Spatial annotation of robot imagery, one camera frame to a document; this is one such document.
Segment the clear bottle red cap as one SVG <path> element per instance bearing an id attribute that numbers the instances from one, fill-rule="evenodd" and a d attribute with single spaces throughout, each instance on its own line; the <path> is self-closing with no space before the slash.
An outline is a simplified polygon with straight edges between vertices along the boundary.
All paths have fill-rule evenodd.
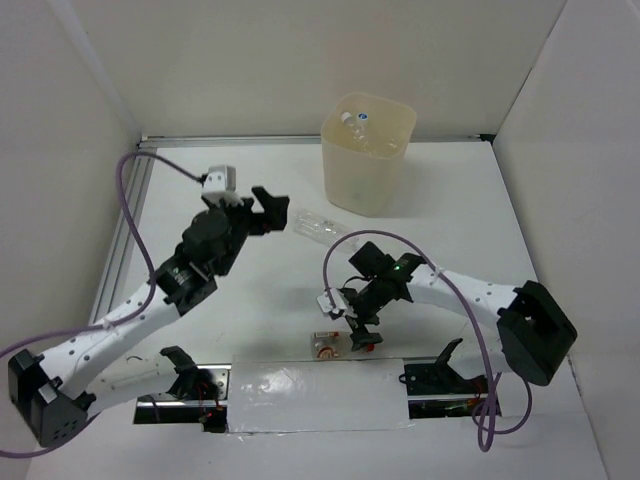
<path id="1" fill-rule="evenodd" d="M 351 350 L 352 346 L 347 332 L 324 331 L 311 335 L 311 356 L 314 360 L 359 360 L 370 357 L 375 348 L 370 344 L 359 350 Z"/>

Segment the clear bottle white cap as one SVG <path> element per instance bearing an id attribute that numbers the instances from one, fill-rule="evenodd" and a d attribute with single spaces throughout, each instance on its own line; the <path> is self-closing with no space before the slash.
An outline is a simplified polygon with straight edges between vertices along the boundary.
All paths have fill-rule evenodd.
<path id="1" fill-rule="evenodd" d="M 369 115 L 360 112 L 350 119 L 352 136 L 357 145 L 367 149 L 373 140 L 373 130 L 369 126 Z"/>

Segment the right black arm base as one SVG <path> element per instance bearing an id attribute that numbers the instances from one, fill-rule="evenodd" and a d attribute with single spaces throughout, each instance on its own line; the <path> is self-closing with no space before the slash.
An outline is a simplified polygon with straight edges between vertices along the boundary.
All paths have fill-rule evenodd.
<path id="1" fill-rule="evenodd" d="M 410 419 L 470 417 L 483 403 L 488 394 L 486 377 L 467 380 L 449 365 L 462 342 L 452 340 L 435 359 L 404 365 L 398 380 L 406 388 Z"/>

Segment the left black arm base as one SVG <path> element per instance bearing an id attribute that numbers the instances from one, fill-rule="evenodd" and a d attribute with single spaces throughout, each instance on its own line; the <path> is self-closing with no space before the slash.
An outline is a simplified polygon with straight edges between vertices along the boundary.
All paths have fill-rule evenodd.
<path id="1" fill-rule="evenodd" d="M 226 433 L 231 366 L 197 364 L 178 346 L 165 347 L 160 355 L 175 379 L 167 389 L 137 399 L 133 423 L 199 424 L 203 432 Z"/>

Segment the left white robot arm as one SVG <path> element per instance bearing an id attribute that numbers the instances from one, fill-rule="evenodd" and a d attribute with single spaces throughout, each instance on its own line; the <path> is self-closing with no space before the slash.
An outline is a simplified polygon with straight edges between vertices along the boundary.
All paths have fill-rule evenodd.
<path id="1" fill-rule="evenodd" d="M 174 254 L 134 295 L 94 325 L 66 334 L 40 354 L 23 348 L 8 361 L 9 397 L 45 452 L 62 446 L 101 411 L 166 393 L 183 400 L 218 392 L 211 374 L 180 347 L 162 348 L 118 378 L 108 367 L 152 333 L 212 295 L 250 236 L 282 231 L 290 200 L 254 186 L 251 196 L 204 201 Z"/>

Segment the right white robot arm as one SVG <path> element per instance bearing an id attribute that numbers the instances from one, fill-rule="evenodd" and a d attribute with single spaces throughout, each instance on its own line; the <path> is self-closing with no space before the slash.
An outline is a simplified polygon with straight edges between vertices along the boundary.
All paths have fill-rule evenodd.
<path id="1" fill-rule="evenodd" d="M 372 261 L 352 258 L 350 263 L 368 281 L 361 291 L 340 290 L 347 317 L 357 324 L 356 349 L 380 341 L 365 326 L 377 324 L 378 312 L 397 300 L 433 305 L 495 329 L 500 353 L 492 369 L 503 366 L 537 386 L 549 385 L 577 339 L 577 330 L 540 283 L 516 287 L 442 273 L 410 253 L 397 261 L 384 256 Z"/>

